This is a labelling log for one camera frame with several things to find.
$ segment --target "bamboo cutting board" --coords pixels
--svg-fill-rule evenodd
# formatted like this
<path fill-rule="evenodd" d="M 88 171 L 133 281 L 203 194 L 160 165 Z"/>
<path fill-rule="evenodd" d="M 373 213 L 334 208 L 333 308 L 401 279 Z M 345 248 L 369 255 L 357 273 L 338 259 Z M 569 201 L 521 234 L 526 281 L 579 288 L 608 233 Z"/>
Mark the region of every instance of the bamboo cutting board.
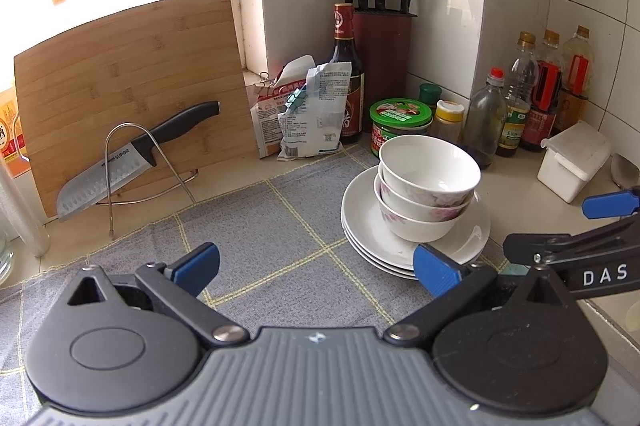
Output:
<path fill-rule="evenodd" d="M 48 216 L 60 188 L 104 158 L 119 123 L 151 129 L 179 111 L 220 101 L 220 115 L 162 145 L 178 173 L 254 153 L 230 0 L 160 0 L 54 36 L 14 60 L 31 171 Z M 119 130 L 110 151 L 139 135 Z M 158 166 L 123 189 L 172 177 Z"/>

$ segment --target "stacked bowls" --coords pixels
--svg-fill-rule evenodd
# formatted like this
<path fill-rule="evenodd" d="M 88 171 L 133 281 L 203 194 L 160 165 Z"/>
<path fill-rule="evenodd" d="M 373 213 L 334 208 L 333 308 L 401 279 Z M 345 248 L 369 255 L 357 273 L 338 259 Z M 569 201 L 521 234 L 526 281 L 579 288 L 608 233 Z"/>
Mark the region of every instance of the stacked bowls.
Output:
<path fill-rule="evenodd" d="M 456 145 L 426 135 L 400 135 L 380 147 L 373 188 L 393 233 L 432 242 L 456 225 L 479 182 L 476 161 Z"/>

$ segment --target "santoku knife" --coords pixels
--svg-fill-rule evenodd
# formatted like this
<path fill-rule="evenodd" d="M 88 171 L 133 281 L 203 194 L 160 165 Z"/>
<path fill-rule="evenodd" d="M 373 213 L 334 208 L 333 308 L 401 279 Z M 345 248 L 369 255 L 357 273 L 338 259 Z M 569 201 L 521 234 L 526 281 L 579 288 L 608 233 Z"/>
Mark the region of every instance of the santoku knife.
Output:
<path fill-rule="evenodd" d="M 220 114 L 219 102 L 200 103 L 175 114 L 150 132 L 158 143 L 166 143 L 184 135 L 201 121 L 218 114 Z M 109 156 L 111 193 L 157 164 L 153 148 L 153 141 L 144 133 Z M 106 196 L 107 181 L 104 160 L 102 160 L 62 187 L 56 200 L 58 218 L 64 220 L 66 217 L 92 206 Z"/>

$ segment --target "knife block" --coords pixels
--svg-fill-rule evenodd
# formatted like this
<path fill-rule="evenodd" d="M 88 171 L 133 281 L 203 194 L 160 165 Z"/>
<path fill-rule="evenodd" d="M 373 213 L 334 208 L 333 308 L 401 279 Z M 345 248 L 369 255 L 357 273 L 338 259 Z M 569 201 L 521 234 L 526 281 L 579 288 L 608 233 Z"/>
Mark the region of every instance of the knife block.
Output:
<path fill-rule="evenodd" d="M 356 10 L 353 15 L 353 37 L 364 66 L 364 132 L 371 131 L 369 108 L 373 103 L 405 97 L 415 17 L 393 10 Z"/>

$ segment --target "stacked plates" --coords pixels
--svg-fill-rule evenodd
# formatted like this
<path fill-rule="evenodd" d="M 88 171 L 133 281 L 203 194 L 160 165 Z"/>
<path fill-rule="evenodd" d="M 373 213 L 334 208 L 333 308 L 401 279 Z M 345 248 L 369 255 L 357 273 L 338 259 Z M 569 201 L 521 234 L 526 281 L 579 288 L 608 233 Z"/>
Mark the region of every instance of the stacked plates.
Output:
<path fill-rule="evenodd" d="M 347 186 L 341 212 L 344 234 L 371 265 L 390 275 L 415 280 L 414 250 L 418 244 L 393 234 L 382 219 L 373 190 L 377 172 L 377 166 L 369 168 Z M 475 193 L 451 231 L 431 245 L 458 263 L 471 262 L 484 249 L 490 229 L 489 213 Z"/>

